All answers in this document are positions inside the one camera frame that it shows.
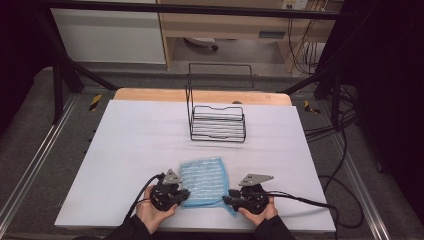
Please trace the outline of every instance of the hand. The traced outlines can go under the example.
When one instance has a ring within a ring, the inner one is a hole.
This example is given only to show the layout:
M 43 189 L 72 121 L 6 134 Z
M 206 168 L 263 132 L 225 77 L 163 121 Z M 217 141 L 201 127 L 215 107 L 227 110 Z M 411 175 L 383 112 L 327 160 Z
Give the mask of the hand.
M 137 205 L 136 214 L 137 217 L 146 225 L 147 230 L 149 230 L 150 235 L 152 235 L 158 228 L 159 225 L 167 218 L 175 214 L 175 209 L 177 204 L 174 204 L 168 211 L 162 212 L 159 211 L 153 206 L 150 202 L 150 192 L 152 191 L 153 186 L 149 186 L 144 191 L 144 200 Z
M 241 215 L 243 215 L 245 218 L 252 221 L 255 226 L 258 226 L 264 219 L 271 219 L 272 217 L 278 215 L 278 210 L 274 205 L 274 197 L 268 197 L 268 199 L 269 203 L 266 205 L 265 210 L 258 215 L 249 212 L 245 208 L 239 208 L 238 212 L 241 213 Z

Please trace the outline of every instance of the white table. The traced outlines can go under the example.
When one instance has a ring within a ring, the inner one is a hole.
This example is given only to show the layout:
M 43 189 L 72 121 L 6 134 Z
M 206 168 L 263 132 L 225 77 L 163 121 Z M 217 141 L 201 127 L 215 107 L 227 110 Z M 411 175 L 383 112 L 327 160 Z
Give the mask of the white table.
M 227 104 L 214 104 L 222 107 Z M 273 175 L 265 190 L 326 202 L 295 107 L 243 104 L 244 143 L 195 142 L 189 137 L 185 102 L 111 100 L 56 219 L 65 228 L 115 227 L 155 174 L 181 163 L 220 156 L 230 188 L 247 173 Z M 327 209 L 277 198 L 292 231 L 334 232 Z M 164 231 L 248 232 L 254 226 L 224 208 L 183 209 L 161 225 Z

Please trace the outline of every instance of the metal bracket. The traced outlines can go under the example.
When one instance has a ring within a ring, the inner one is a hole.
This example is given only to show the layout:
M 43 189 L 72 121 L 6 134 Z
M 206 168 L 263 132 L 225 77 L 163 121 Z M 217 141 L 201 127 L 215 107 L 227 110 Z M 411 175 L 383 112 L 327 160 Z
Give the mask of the metal bracket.
M 179 184 L 181 182 L 182 182 L 181 178 L 178 177 L 177 174 L 174 173 L 174 171 L 169 169 L 162 181 L 162 184 L 171 185 L 171 184 Z
M 256 184 L 269 181 L 271 179 L 274 179 L 274 176 L 249 173 L 245 178 L 243 178 L 243 180 L 241 180 L 239 186 L 254 186 Z

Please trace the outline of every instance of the black sleeve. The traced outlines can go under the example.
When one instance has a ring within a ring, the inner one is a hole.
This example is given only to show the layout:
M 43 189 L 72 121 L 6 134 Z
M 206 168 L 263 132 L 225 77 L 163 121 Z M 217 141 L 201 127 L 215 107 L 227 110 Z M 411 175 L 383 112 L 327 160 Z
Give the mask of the black sleeve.
M 280 216 L 265 219 L 255 230 L 256 240 L 294 240 L 294 236 L 283 223 Z
M 121 226 L 104 238 L 105 240 L 152 240 L 146 225 L 137 217 L 132 216 Z

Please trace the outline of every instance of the black wire rack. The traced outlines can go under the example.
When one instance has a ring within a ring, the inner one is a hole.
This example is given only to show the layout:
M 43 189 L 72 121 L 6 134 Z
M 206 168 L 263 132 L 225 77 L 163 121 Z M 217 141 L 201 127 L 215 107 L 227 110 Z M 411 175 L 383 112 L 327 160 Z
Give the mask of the black wire rack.
M 194 73 L 193 67 L 218 67 L 226 68 L 246 68 L 249 74 L 208 74 Z M 236 80 L 238 86 L 225 86 L 219 83 L 220 80 L 230 78 Z M 248 80 L 248 84 L 241 85 L 243 78 Z M 209 79 L 215 84 L 199 84 L 201 80 Z M 243 143 L 246 140 L 246 118 L 243 108 L 240 106 L 212 107 L 208 105 L 194 105 L 194 89 L 215 89 L 227 90 L 235 88 L 253 88 L 252 67 L 243 64 L 209 64 L 209 63 L 190 63 L 189 73 L 187 74 L 186 99 L 187 113 L 190 127 L 190 138 L 193 141 L 219 141 L 219 142 L 238 142 Z

